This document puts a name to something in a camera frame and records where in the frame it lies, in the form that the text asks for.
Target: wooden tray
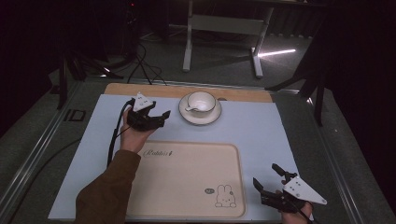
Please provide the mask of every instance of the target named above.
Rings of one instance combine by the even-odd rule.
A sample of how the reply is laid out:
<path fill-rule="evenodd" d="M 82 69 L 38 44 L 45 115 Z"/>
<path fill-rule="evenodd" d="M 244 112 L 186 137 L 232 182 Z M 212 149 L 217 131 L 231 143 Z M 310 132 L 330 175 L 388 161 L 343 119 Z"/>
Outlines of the wooden tray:
<path fill-rule="evenodd" d="M 238 149 L 230 144 L 147 141 L 127 215 L 241 217 L 245 197 Z"/>

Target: table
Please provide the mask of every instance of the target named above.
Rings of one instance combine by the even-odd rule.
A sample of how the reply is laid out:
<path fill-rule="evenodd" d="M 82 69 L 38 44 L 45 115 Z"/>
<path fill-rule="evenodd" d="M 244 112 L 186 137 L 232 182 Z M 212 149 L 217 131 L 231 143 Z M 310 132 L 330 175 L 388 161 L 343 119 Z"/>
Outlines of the table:
<path fill-rule="evenodd" d="M 274 7 L 313 8 L 322 10 L 326 5 L 302 3 L 297 0 L 252 0 L 246 3 L 260 3 L 266 6 L 262 20 L 226 18 L 194 14 L 192 10 L 193 0 L 189 0 L 189 17 L 187 25 L 187 44 L 184 53 L 183 71 L 189 72 L 191 66 L 192 30 L 205 30 L 242 35 L 256 35 L 258 37 L 256 46 L 251 48 L 251 60 L 257 78 L 262 78 L 262 65 L 260 63 L 259 51 L 265 38 L 269 21 Z"/>
<path fill-rule="evenodd" d="M 182 96 L 192 91 L 209 91 L 221 101 L 220 118 L 206 126 L 194 126 L 177 112 Z M 297 172 L 285 130 L 276 105 L 267 91 L 226 90 L 217 88 L 169 87 L 148 85 L 110 84 L 98 101 L 78 151 L 55 200 L 49 219 L 73 219 L 75 196 L 106 169 L 109 137 L 122 105 L 139 91 L 157 101 L 153 114 L 171 108 L 171 117 L 165 126 L 149 140 L 230 143 L 239 149 L 241 172 L 246 201 L 246 212 L 241 217 L 127 217 L 128 221 L 228 221 L 247 222 L 280 220 L 279 213 L 261 205 L 260 193 L 252 185 L 252 177 L 265 181 L 267 190 L 281 188 L 282 177 L 272 170 L 272 162 L 285 170 Z"/>

